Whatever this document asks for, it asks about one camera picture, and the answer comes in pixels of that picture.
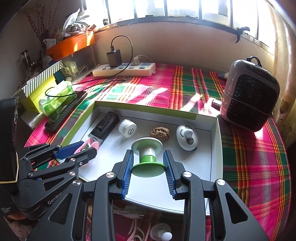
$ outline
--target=window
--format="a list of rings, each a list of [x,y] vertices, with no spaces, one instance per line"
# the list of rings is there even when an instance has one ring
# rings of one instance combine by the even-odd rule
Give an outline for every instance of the window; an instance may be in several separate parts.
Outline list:
[[[168,15],[198,18],[198,0],[167,0]]]
[[[133,0],[108,0],[108,6],[111,23],[134,18]]]
[[[164,0],[135,0],[138,18],[164,16]]]
[[[249,35],[256,38],[258,28],[258,13],[256,0],[232,0],[233,27],[249,27]]]
[[[264,0],[257,0],[259,16],[259,36],[258,40],[266,44],[271,52],[274,52],[276,33],[271,16],[271,9]]]
[[[230,0],[202,0],[202,19],[229,27]]]
[[[212,26],[231,33],[249,27],[245,33],[253,42],[274,53],[275,37],[271,7],[265,0],[82,0],[87,10],[98,19],[110,23],[157,21],[190,22]]]

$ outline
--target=white cap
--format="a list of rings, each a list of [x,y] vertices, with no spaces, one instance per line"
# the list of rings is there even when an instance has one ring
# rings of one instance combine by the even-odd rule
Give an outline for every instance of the white cap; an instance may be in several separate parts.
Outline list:
[[[161,235],[161,241],[170,241],[172,239],[173,235],[170,232],[165,232]]]
[[[185,129],[183,133],[184,133],[184,136],[186,136],[186,138],[191,138],[193,135],[193,130],[192,129]]]
[[[136,130],[137,125],[128,119],[123,120],[118,126],[118,131],[127,138],[133,136]]]

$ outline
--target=mug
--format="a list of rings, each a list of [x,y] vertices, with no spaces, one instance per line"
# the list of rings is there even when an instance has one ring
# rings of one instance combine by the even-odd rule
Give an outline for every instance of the mug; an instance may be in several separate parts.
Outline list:
[[[43,42],[46,44],[46,49],[49,49],[57,43],[57,40],[56,39],[45,39],[45,40],[43,40]]]

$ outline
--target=orange tray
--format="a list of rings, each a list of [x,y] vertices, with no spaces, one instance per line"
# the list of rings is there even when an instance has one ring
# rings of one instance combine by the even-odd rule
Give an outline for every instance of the orange tray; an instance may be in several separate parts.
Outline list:
[[[75,35],[57,43],[46,50],[46,55],[52,57],[54,61],[57,61],[94,43],[94,32],[89,31],[87,33]]]

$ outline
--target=green spool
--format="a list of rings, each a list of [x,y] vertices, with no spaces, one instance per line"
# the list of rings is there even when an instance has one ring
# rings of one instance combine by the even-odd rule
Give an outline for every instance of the green spool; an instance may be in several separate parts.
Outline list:
[[[138,177],[156,177],[165,172],[165,165],[156,161],[156,155],[162,150],[161,141],[145,137],[136,140],[132,151],[140,156],[140,163],[132,168],[132,173]]]

